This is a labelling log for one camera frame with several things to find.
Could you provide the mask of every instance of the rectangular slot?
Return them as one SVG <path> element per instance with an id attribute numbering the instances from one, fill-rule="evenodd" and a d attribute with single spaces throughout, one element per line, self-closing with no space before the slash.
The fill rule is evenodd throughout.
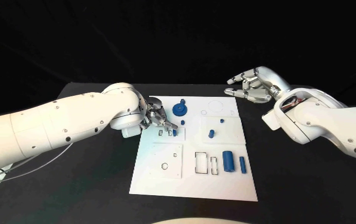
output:
<path id="1" fill-rule="evenodd" d="M 217 159 L 216 159 L 216 157 L 210 157 L 210 163 L 211 163 L 211 175 L 217 175 Z"/>
<path id="2" fill-rule="evenodd" d="M 194 173 L 207 174 L 207 155 L 204 152 L 194 153 Z"/>

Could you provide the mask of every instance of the cable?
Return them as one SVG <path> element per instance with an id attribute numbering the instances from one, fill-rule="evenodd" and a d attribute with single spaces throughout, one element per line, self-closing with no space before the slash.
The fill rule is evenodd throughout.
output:
<path id="1" fill-rule="evenodd" d="M 14 167 L 11 167 L 9 169 L 7 169 L 7 170 L 2 170 L 1 169 L 1 172 L 0 172 L 0 175 L 1 174 L 5 174 L 8 171 L 11 171 L 12 169 L 15 169 L 18 166 L 21 166 L 24 163 L 27 163 L 34 157 L 37 157 L 38 156 L 38 154 L 35 155 L 35 156 L 31 156 L 28 159 L 25 159 L 21 163 L 18 163 Z"/>
<path id="2" fill-rule="evenodd" d="M 35 169 L 33 169 L 33 170 L 30 170 L 30 171 L 27 171 L 24 174 L 20 174 L 20 175 L 17 175 L 17 176 L 14 176 L 14 177 L 11 177 L 11 178 L 8 178 L 8 179 L 2 179 L 2 180 L 0 180 L 0 183 L 1 182 L 4 182 L 4 181 L 7 181 L 7 180 L 9 180 L 9 179 L 15 179 L 15 178 L 18 178 L 18 177 L 21 177 L 21 176 L 24 176 L 24 175 L 27 175 L 27 174 L 30 174 L 30 173 L 33 173 L 37 169 L 40 169 L 41 167 L 44 167 L 61 154 L 63 154 L 63 152 L 67 150 L 67 148 L 71 146 L 71 144 L 69 144 L 69 146 L 64 148 L 64 150 L 60 152 L 60 154 L 46 163 L 46 164 L 43 164 L 40 167 L 37 167 Z"/>

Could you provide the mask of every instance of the robotic hand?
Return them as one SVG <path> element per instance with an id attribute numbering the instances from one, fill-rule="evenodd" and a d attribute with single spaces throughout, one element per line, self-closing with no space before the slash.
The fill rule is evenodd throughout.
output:
<path id="1" fill-rule="evenodd" d="M 126 83 L 102 93 L 57 99 L 24 111 L 0 116 L 0 168 L 96 134 L 109 124 L 129 137 L 151 124 L 177 129 L 167 120 L 157 98 L 142 98 Z"/>
<path id="2" fill-rule="evenodd" d="M 322 136 L 347 155 L 356 157 L 356 108 L 348 108 L 316 89 L 292 89 L 263 66 L 236 75 L 227 84 L 237 81 L 242 81 L 242 90 L 224 89 L 226 94 L 253 103 L 275 99 L 272 110 L 262 116 L 272 130 L 280 127 L 301 144 Z"/>

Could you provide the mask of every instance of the rectangular outline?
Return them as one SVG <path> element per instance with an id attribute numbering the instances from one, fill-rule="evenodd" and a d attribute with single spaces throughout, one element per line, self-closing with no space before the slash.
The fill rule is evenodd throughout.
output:
<path id="1" fill-rule="evenodd" d="M 211 161 L 213 158 L 214 158 L 214 164 L 216 164 L 216 174 L 213 174 L 213 161 Z M 210 163 L 211 163 L 211 175 L 218 175 L 218 171 L 217 171 L 217 158 L 216 157 L 210 157 Z"/>
<path id="2" fill-rule="evenodd" d="M 207 154 L 206 154 L 206 173 L 197 173 L 197 172 L 195 172 L 195 154 L 197 154 L 197 153 L 204 153 L 204 154 L 206 154 L 206 152 L 195 152 L 195 153 L 194 153 L 194 173 L 195 173 L 195 174 L 207 174 Z"/>

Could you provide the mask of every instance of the white board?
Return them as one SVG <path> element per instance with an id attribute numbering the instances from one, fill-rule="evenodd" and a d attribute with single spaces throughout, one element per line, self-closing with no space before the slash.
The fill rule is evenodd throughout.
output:
<path id="1" fill-rule="evenodd" d="M 155 97 L 162 102 L 168 120 L 178 126 L 177 136 L 161 136 L 157 138 L 159 128 L 154 126 L 149 126 L 148 129 L 142 131 L 129 194 L 256 201 L 256 190 L 234 98 Z M 180 102 L 180 99 L 185 100 L 187 106 L 187 114 L 182 117 L 174 116 L 171 112 L 171 108 L 174 104 Z M 234 132 L 234 129 L 239 132 L 237 137 L 227 135 L 223 137 L 223 140 L 230 141 L 218 142 L 217 144 L 206 143 L 204 137 L 208 135 L 206 130 L 211 128 L 201 126 L 204 123 L 203 120 L 208 120 L 211 123 L 214 122 L 213 119 L 206 119 L 206 117 L 214 117 L 216 120 L 220 118 L 229 120 L 224 126 L 226 130 L 223 130 L 223 126 L 218 126 L 223 125 L 221 123 L 216 124 L 214 129 L 217 132 L 214 138 L 218 137 L 218 133 L 226 132 L 226 134 L 230 134 L 230 132 Z M 180 178 L 151 176 L 148 174 L 149 164 L 152 162 L 149 154 L 154 144 L 181 145 Z M 223 171 L 221 152 L 226 150 L 233 153 L 236 170 L 233 173 Z M 207 154 L 207 174 L 197 174 L 194 172 L 195 152 L 206 152 Z M 246 174 L 240 173 L 239 156 L 244 157 Z M 217 175 L 211 174 L 210 157 L 216 157 Z"/>

